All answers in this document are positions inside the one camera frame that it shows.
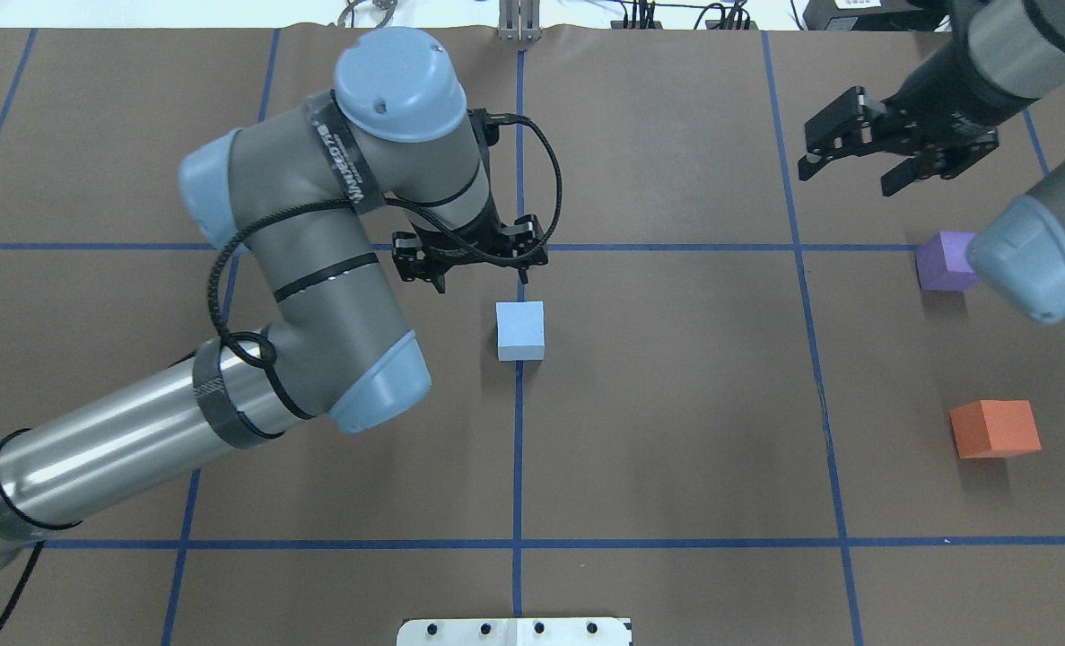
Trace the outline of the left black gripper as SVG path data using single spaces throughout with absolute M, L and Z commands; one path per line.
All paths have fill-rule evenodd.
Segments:
M 447 293 L 446 274 L 459 266 L 490 263 L 517 269 L 520 286 L 529 284 L 532 266 L 548 265 L 544 232 L 535 215 L 503 225 L 494 214 L 478 215 L 459 228 L 414 223 L 414 231 L 393 233 L 391 256 L 402 281 L 428 281 Z

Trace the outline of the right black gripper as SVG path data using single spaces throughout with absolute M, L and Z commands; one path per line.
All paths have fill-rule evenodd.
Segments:
M 871 99 L 864 87 L 852 86 L 804 125 L 798 176 L 813 179 L 828 163 L 843 158 L 892 153 L 904 160 L 881 177 L 881 195 L 891 197 L 931 177 L 954 179 L 999 144 L 996 128 L 948 143 L 944 135 L 927 134 L 908 111 L 890 107 Z

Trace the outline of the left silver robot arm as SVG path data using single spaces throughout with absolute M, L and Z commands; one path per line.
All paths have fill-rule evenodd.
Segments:
M 236 128 L 179 165 L 217 255 L 204 281 L 215 335 L 162 372 L 0 438 L 0 570 L 28 544 L 204 463 L 324 416 L 356 433 L 417 404 L 432 380 L 361 216 L 406 210 L 402 281 L 438 292 L 455 266 L 526 275 L 552 221 L 503 223 L 490 147 L 520 114 L 469 109 L 449 51 L 409 26 L 365 32 L 331 89 Z

